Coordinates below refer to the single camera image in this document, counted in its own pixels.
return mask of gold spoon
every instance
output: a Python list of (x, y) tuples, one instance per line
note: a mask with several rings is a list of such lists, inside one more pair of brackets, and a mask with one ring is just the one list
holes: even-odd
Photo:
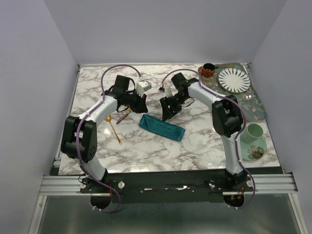
[(120, 140), (119, 137), (117, 136), (117, 133), (116, 133), (116, 131), (115, 131), (115, 129), (114, 129), (112, 123), (111, 123), (111, 120), (112, 120), (112, 116), (111, 116), (111, 115), (108, 115), (108, 116), (106, 117), (106, 119), (105, 119), (106, 122), (109, 122), (109, 123), (111, 124), (111, 126), (112, 126), (112, 128), (113, 128), (113, 130), (114, 130), (114, 133), (115, 133), (115, 135), (116, 135), (116, 137), (117, 137), (117, 140), (118, 140), (118, 142), (119, 142), (119, 145), (121, 145), (121, 144), (122, 144), (122, 143), (121, 143), (121, 140)]

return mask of white plate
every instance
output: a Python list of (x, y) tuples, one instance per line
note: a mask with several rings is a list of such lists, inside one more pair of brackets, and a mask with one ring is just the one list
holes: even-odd
[(219, 84), (226, 91), (239, 94), (248, 90), (251, 82), (249, 76), (242, 70), (226, 68), (219, 73)]

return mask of floral saucer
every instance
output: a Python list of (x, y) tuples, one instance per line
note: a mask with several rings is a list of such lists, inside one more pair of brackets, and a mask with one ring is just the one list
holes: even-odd
[(242, 151), (243, 160), (255, 161), (261, 159), (264, 156), (267, 150), (267, 143), (263, 136), (251, 143), (245, 143), (241, 139), (240, 148)]

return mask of small bowl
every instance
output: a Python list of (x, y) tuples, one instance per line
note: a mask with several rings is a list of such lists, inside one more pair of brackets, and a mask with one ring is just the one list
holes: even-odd
[(198, 69), (198, 72), (205, 77), (212, 77), (215, 73), (215, 66), (211, 63), (205, 63)]

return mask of green mug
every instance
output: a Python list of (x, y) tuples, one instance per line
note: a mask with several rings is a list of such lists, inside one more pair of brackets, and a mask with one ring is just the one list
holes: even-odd
[(251, 123), (243, 131), (241, 140), (245, 143), (251, 143), (263, 136), (263, 129), (259, 124)]

